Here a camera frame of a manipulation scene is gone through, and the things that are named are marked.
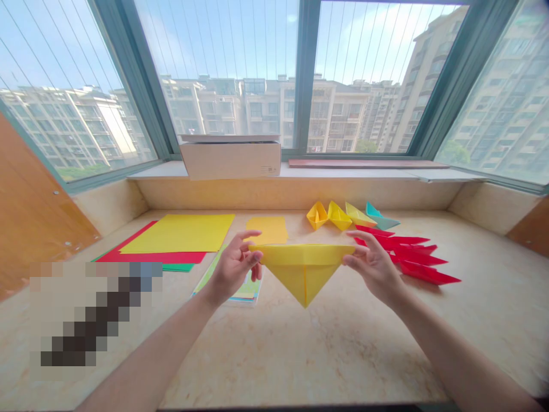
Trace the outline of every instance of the desk surface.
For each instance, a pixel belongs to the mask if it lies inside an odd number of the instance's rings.
[[[92,260],[166,213],[147,212],[73,261]],[[288,243],[350,243],[329,223],[312,232],[305,211],[239,211],[229,237],[257,215],[285,216]],[[547,375],[548,260],[451,213],[394,212],[387,216],[402,221],[395,228],[399,235],[433,239],[439,246],[435,255],[449,261],[440,270],[463,280],[437,288],[406,278],[414,293],[520,385],[541,395],[542,377]],[[0,409],[72,410],[183,304],[213,257],[209,253],[188,274],[164,272],[162,294],[142,293],[142,306],[131,309],[130,322],[119,324],[119,337],[108,338],[107,352],[97,353],[97,366],[72,368],[72,376],[65,376],[65,381],[31,380],[34,370],[29,366],[29,351],[37,346],[30,326],[34,294],[29,288],[0,304]],[[265,272],[257,306],[217,311],[171,382],[161,407],[448,399],[402,322],[369,294],[362,279],[349,268],[340,267],[306,310],[268,270]],[[103,280],[95,279],[90,288],[104,290]],[[65,294],[72,306],[69,302],[56,312],[63,320],[78,316],[74,314],[78,303],[74,302],[90,304],[90,296],[94,297],[89,288],[87,293],[76,289]],[[43,335],[55,331],[59,325]]]

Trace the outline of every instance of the wall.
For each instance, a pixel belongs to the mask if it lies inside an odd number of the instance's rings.
[[[463,183],[392,179],[136,180],[151,209],[307,210],[334,200],[364,209],[446,210]]]
[[[149,210],[135,182],[126,179],[79,193],[73,201],[103,237]]]
[[[541,197],[497,186],[469,182],[448,208],[450,212],[505,236],[540,202]]]

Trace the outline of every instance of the yellow folded paper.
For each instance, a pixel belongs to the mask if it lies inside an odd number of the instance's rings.
[[[324,209],[324,206],[322,206],[320,201],[315,203],[309,213],[307,213],[307,219],[309,219],[309,222],[314,230],[317,230],[327,222],[328,215],[326,214],[326,209]]]
[[[368,216],[366,216],[364,213],[362,213],[360,210],[358,210],[356,207],[348,202],[345,202],[345,211],[355,225],[374,227],[377,224],[375,220],[370,219]]]
[[[328,219],[342,231],[346,230],[353,223],[351,218],[334,201],[331,201],[328,207]]]
[[[263,252],[261,263],[290,291],[303,307],[320,292],[354,246],[300,244],[253,245],[251,251]]]

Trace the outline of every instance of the yellow paper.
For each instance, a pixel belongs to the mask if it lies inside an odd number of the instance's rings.
[[[256,216],[248,220],[246,230],[261,230],[259,236],[249,237],[255,244],[284,244],[288,240],[283,216]]]
[[[370,219],[368,216],[366,216],[364,213],[362,213],[360,210],[358,210],[356,207],[348,202],[345,202],[345,211],[347,213],[347,216],[351,218],[355,225],[374,227],[377,224],[375,220]]]
[[[263,252],[261,263],[290,291],[303,307],[324,287],[354,246],[299,244],[250,246]]]
[[[166,215],[121,253],[217,252],[234,215]]]
[[[342,231],[346,230],[353,223],[351,218],[334,201],[331,201],[328,207],[328,219]]]
[[[319,201],[314,204],[311,210],[307,213],[307,219],[309,220],[311,226],[314,230],[317,230],[328,220],[328,215],[326,214],[326,209],[322,206],[322,203]]]

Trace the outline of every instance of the right hand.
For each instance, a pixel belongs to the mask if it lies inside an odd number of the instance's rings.
[[[343,256],[343,264],[363,277],[376,298],[389,307],[397,304],[408,291],[389,254],[370,233],[349,231],[347,236],[364,240],[368,247],[357,245],[353,255]]]

